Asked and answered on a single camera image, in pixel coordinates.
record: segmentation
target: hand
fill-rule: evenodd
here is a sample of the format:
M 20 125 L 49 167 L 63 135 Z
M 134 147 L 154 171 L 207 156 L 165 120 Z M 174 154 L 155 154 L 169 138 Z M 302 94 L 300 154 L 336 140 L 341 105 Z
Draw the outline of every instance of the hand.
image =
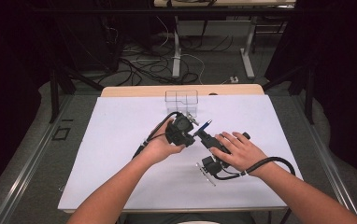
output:
M 172 122 L 173 119 L 168 119 L 161 128 L 154 134 L 152 140 L 150 140 L 149 144 L 143 149 L 143 151 L 139 154 L 141 157 L 146 157 L 146 160 L 151 162 L 151 164 L 158 163 L 163 161 L 171 154 L 180 153 L 182 149 L 185 148 L 185 145 L 174 146 L 169 144 L 164 135 L 166 131 L 167 124 Z
M 211 148 L 210 151 L 221 160 L 231 164 L 238 171 L 243 172 L 257 161 L 266 158 L 266 155 L 242 133 L 233 132 L 233 135 L 231 135 L 223 132 L 222 136 L 216 134 L 215 137 L 223 146 L 228 148 L 231 154 L 224 153 L 215 147 Z M 262 168 L 256 169 L 250 175 L 259 176 L 263 170 Z

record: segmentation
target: black horizontal bar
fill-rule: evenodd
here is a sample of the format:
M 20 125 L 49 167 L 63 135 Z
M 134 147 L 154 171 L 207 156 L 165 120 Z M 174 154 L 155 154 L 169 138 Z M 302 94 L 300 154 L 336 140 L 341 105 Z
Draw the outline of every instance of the black horizontal bar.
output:
M 298 8 L 228 8 L 228 7 L 180 7 L 180 8 L 119 8 L 119 9 L 65 9 L 65 8 L 35 8 L 31 9 L 38 15 L 98 15 L 98 16 L 292 16 L 303 14 L 321 14 L 326 9 Z

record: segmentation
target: person's left hand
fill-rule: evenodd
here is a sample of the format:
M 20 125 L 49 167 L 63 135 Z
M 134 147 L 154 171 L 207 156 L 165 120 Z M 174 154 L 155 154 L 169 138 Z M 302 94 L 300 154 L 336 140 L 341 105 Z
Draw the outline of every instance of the person's left hand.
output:
M 157 162 L 163 161 L 171 154 L 180 153 L 182 149 L 185 148 L 185 145 L 174 146 L 169 144 L 164 135 L 167 124 L 172 122 L 173 119 L 168 119 L 161 128 L 155 133 L 154 139 L 150 140 L 149 144 L 142 150 L 139 154 L 141 157 L 146 157 L 146 160 L 155 164 Z

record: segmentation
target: white paper sheet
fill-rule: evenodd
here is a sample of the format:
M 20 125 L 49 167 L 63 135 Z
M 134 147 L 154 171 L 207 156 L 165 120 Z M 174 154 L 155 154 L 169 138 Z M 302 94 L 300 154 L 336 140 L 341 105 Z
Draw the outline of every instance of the white paper sheet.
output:
M 60 200 L 59 209 L 77 207 L 132 159 L 138 146 L 167 115 L 164 97 L 98 98 Z M 266 155 L 289 161 L 302 178 L 278 117 L 266 95 L 199 96 L 196 120 L 210 135 L 247 132 Z M 237 209 L 286 204 L 263 181 L 251 176 L 219 181 L 213 187 L 195 166 L 210 155 L 196 142 L 151 167 L 124 209 Z

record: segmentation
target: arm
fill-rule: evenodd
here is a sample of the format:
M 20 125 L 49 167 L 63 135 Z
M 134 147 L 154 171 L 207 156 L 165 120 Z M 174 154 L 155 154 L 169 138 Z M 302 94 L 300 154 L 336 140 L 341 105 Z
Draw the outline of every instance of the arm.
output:
M 168 120 L 154 136 L 164 133 Z M 165 136 L 156 137 L 118 173 L 93 192 L 67 223 L 115 223 L 135 186 L 146 171 L 184 146 L 170 145 Z
M 216 148 L 211 152 L 244 171 L 266 155 L 241 133 L 223 133 L 216 138 L 231 155 Z M 293 210 L 304 223 L 357 223 L 357 216 L 321 191 L 298 179 L 274 162 L 269 162 L 250 173 L 261 178 Z

